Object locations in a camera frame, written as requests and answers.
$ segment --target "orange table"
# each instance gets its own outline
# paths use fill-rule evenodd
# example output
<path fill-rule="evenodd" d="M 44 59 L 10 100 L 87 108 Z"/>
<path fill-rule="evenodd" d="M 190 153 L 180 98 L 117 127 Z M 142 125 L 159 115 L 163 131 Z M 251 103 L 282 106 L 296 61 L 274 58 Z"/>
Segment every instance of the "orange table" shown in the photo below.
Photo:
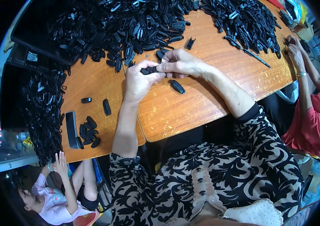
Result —
<path fill-rule="evenodd" d="M 279 9 L 266 0 L 261 2 L 279 18 Z M 184 48 L 190 37 L 196 38 L 189 53 L 220 69 L 255 100 L 274 93 L 296 79 L 292 62 L 288 56 L 284 56 L 284 52 L 280 60 L 274 53 L 262 52 L 260 57 L 271 65 L 268 68 L 224 40 L 225 33 L 217 33 L 211 16 L 203 11 L 192 11 L 184 17 L 191 26 L 186 27 L 184 40 L 171 46 Z M 277 22 L 282 27 L 275 32 L 282 50 L 285 48 L 284 38 L 292 32 L 280 19 Z M 158 61 L 155 52 L 136 55 L 134 60 Z M 185 94 L 173 90 L 169 80 L 164 79 L 154 85 L 140 103 L 138 117 L 147 141 L 154 142 L 185 132 L 229 113 L 219 94 L 204 80 L 188 77 L 178 79 L 178 82 L 185 88 Z"/>
<path fill-rule="evenodd" d="M 61 129 L 62 147 L 65 152 L 67 162 L 76 162 L 89 158 L 107 155 L 111 152 L 112 142 L 115 136 L 118 113 L 125 94 L 124 71 L 115 73 L 114 68 L 106 64 L 106 60 L 93 62 L 87 59 L 84 65 L 80 60 L 71 67 L 71 76 L 67 76 L 64 85 L 67 86 L 66 94 L 63 95 L 63 105 L 61 113 L 75 111 L 77 135 L 79 136 L 80 124 L 86 121 L 86 117 L 91 116 L 97 123 L 96 130 L 101 143 L 96 148 L 85 145 L 83 150 L 69 147 L 67 138 L 66 120 L 63 120 Z M 81 104 L 81 99 L 91 97 L 92 102 Z M 103 111 L 102 102 L 108 99 L 112 114 L 106 116 Z M 138 121 L 136 121 L 136 134 L 139 146 L 145 143 L 143 132 Z"/>

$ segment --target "smartphone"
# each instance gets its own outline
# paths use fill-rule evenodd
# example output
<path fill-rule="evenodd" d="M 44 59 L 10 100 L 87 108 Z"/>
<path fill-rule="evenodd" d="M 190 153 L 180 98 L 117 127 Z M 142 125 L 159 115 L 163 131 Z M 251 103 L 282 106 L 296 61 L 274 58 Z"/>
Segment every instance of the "smartphone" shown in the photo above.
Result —
<path fill-rule="evenodd" d="M 76 117 L 74 111 L 69 111 L 66 113 L 66 127 L 70 148 L 78 149 L 79 147 L 77 143 Z"/>

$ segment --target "pile of black plastic parts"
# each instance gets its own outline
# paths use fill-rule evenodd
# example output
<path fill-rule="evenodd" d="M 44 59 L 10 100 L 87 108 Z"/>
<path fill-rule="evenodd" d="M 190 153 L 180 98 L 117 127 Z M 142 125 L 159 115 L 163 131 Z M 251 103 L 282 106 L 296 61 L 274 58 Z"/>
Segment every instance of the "pile of black plastic parts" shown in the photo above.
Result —
<path fill-rule="evenodd" d="M 121 61 L 129 65 L 135 53 L 172 48 L 172 42 L 183 39 L 185 26 L 190 25 L 183 15 L 198 9 L 199 0 L 68 0 L 67 13 L 56 18 L 49 15 L 49 38 L 69 54 L 82 50 L 99 62 L 108 51 L 108 65 L 121 69 Z"/>
<path fill-rule="evenodd" d="M 280 48 L 275 36 L 275 27 L 281 29 L 269 9 L 257 0 L 202 0 L 199 6 L 214 19 L 219 32 L 226 33 L 224 39 L 238 49 L 266 62 L 248 51 L 268 53 L 268 49 L 281 58 Z"/>
<path fill-rule="evenodd" d="M 23 99 L 18 102 L 42 165 L 50 159 L 54 161 L 54 154 L 62 150 L 60 127 L 64 114 L 60 108 L 67 88 L 63 86 L 67 68 L 55 62 L 51 67 L 49 73 L 27 70 L 21 85 Z"/>

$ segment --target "black patterned blouse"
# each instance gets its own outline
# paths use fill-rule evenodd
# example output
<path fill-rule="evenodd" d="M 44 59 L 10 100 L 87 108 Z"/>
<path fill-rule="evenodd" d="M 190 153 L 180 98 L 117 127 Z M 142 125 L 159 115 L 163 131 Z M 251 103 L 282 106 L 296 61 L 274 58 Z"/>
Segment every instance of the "black patterned blouse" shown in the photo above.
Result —
<path fill-rule="evenodd" d="M 170 158 L 150 179 L 139 165 L 139 156 L 110 154 L 113 225 L 190 220 L 201 210 L 204 201 L 199 200 L 203 197 L 223 213 L 227 208 L 268 198 L 284 221 L 295 214 L 302 198 L 300 169 L 264 116 L 263 108 L 255 104 L 252 109 L 255 107 L 253 116 L 246 121 L 242 117 L 235 124 L 237 146 L 191 146 Z M 204 191 L 196 186 L 203 180 L 192 177 L 201 170 L 209 175 L 210 186 Z"/>

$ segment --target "hand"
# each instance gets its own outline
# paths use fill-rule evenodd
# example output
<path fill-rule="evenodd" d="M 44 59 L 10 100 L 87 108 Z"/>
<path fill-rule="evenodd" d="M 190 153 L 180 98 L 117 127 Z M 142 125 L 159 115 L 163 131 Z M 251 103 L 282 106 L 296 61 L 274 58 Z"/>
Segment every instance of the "hand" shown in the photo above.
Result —
<path fill-rule="evenodd" d="M 165 77 L 165 73 L 157 72 L 150 75 L 143 75 L 142 68 L 154 67 L 158 63 L 143 60 L 140 63 L 129 67 L 126 71 L 126 93 L 125 100 L 131 103 L 139 103 L 149 92 L 150 87 Z"/>
<path fill-rule="evenodd" d="M 304 51 L 304 49 L 303 49 L 301 43 L 299 42 L 298 38 L 296 38 L 294 35 L 288 35 L 286 40 L 289 43 L 295 45 L 299 50 Z"/>
<path fill-rule="evenodd" d="M 166 52 L 162 63 L 156 67 L 160 72 L 165 72 L 168 78 L 176 77 L 183 79 L 186 76 L 202 77 L 208 81 L 212 66 L 196 58 L 183 49 Z"/>
<path fill-rule="evenodd" d="M 58 173 L 61 178 L 68 178 L 68 168 L 66 157 L 64 156 L 64 152 L 60 151 L 59 154 L 55 154 L 56 156 L 56 169 L 53 169 L 56 173 Z"/>
<path fill-rule="evenodd" d="M 293 61 L 293 65 L 297 69 L 297 73 L 305 72 L 304 61 L 301 51 L 294 45 L 290 44 L 288 47 L 288 55 Z"/>

